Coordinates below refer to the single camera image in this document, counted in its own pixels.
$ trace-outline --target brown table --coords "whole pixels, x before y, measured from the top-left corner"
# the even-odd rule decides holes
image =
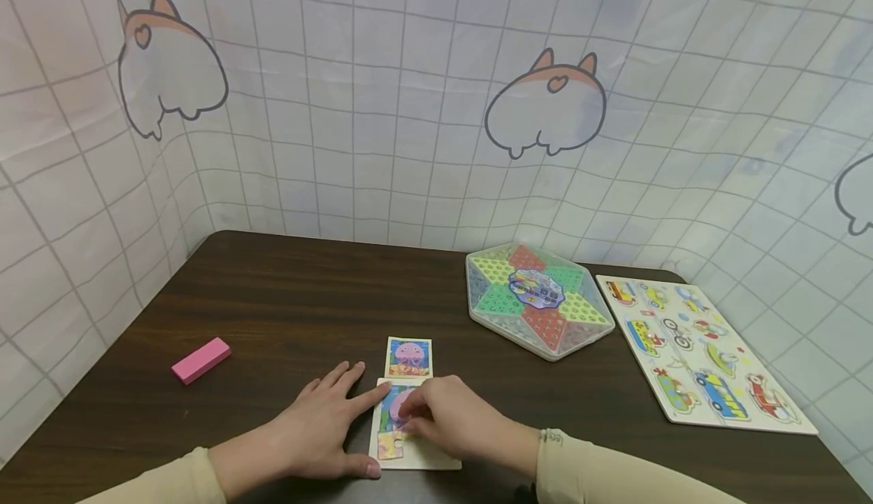
[[[210,236],[57,411],[0,471],[0,502],[73,502],[268,421],[339,360],[383,371],[386,337],[430,337],[501,412],[683,471],[747,503],[869,502],[816,437],[671,424],[616,330],[550,364],[467,314],[464,253],[287,236]],[[682,280],[667,271],[592,273]],[[220,336],[233,355],[189,387],[169,370]],[[349,448],[367,452],[370,416]],[[625,475],[616,471],[616,475]],[[522,480],[466,462],[458,473],[380,481],[287,480],[246,502],[511,502]],[[677,495],[677,502],[683,502]]]

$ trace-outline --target printed fabric backdrop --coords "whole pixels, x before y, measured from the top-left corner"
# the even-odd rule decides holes
[[[871,48],[873,0],[0,0],[0,465],[235,229],[670,269],[873,493]]]

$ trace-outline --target pink block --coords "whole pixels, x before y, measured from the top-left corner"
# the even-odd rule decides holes
[[[185,384],[211,370],[218,362],[230,356],[230,347],[220,337],[214,338],[173,366],[173,373]]]

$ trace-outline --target hand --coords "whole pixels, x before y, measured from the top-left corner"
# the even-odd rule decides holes
[[[391,388],[391,383],[383,383],[347,399],[364,368],[364,362],[351,370],[348,362],[340,362],[324,378],[306,384],[297,400],[274,420],[209,450],[225,497],[230,500],[285,476],[379,477],[376,459],[343,451],[352,420],[378,404]]]
[[[487,459],[536,477],[540,431],[504,417],[456,376],[427,379],[400,407],[403,430],[459,459]]]

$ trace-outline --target sleeve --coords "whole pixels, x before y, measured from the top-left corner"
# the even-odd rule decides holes
[[[742,504],[678,471],[544,430],[537,456],[540,504]]]
[[[80,504],[225,504],[224,493],[205,448],[131,481],[97,494]]]

